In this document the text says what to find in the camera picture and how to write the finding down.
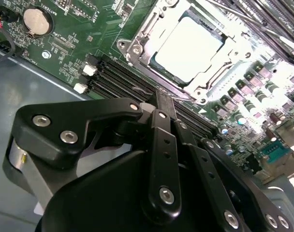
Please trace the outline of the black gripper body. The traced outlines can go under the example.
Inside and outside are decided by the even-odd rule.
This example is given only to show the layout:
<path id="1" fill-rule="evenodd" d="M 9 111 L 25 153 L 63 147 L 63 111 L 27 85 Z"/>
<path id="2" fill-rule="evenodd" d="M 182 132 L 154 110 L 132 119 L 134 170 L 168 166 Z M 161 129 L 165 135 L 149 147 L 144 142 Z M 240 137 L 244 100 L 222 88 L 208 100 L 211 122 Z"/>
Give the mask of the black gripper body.
<path id="1" fill-rule="evenodd" d="M 175 152 L 131 151 L 63 186 L 39 232 L 222 232 L 198 175 Z"/>

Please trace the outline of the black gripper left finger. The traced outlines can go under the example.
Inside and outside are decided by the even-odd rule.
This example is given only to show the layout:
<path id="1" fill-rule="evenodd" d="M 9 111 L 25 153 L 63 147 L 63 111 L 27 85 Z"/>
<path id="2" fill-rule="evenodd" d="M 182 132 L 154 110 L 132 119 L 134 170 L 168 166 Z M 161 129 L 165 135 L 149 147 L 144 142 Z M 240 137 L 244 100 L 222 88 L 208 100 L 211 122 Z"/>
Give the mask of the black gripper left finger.
<path id="1" fill-rule="evenodd" d="M 45 210 L 57 191 L 77 178 L 86 149 L 131 144 L 150 160 L 144 210 L 152 218 L 175 218 L 181 211 L 176 122 L 172 99 L 161 93 L 144 103 L 114 98 L 26 105 L 12 125 L 8 178 Z"/>

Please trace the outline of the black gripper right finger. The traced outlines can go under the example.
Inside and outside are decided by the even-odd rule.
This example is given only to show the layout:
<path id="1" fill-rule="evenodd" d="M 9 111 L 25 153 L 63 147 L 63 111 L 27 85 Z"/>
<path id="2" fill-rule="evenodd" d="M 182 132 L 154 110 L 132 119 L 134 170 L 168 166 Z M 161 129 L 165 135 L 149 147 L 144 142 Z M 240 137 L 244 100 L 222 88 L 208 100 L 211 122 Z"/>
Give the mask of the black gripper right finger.
<path id="1" fill-rule="evenodd" d="M 176 116 L 174 101 L 165 97 L 165 109 L 174 121 L 180 154 L 197 174 L 211 210 L 208 232 L 293 232 L 294 225 L 208 137 L 198 142 Z"/>

